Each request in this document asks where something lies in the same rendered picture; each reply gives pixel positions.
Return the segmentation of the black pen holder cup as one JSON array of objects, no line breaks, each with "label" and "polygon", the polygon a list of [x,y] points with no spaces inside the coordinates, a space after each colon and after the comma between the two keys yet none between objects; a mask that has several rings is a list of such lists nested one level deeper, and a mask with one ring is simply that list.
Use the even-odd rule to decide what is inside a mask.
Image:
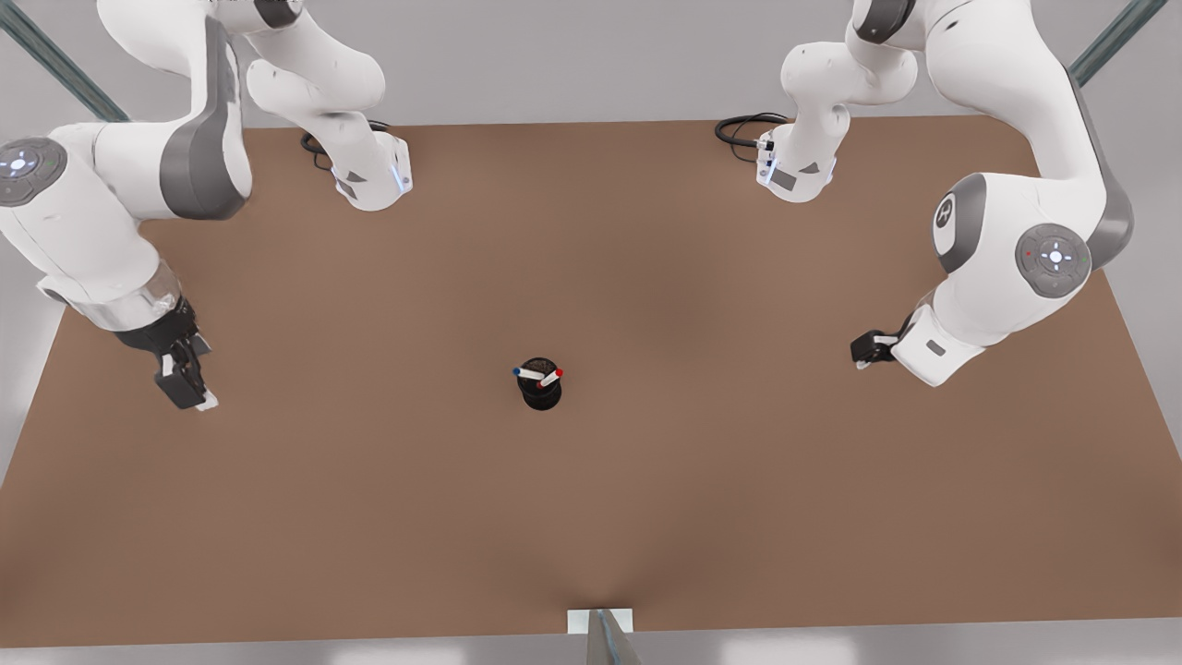
[{"label": "black pen holder cup", "polygon": [[548,411],[561,399],[564,370],[556,361],[535,357],[513,370],[522,400],[535,411]]}]

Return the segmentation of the silver frame post with foot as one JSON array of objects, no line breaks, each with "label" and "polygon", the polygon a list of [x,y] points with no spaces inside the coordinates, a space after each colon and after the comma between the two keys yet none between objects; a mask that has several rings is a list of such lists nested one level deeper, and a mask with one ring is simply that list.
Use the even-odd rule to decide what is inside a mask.
[{"label": "silver frame post with foot", "polygon": [[567,635],[586,635],[585,665],[642,665],[632,634],[634,609],[567,611]]}]

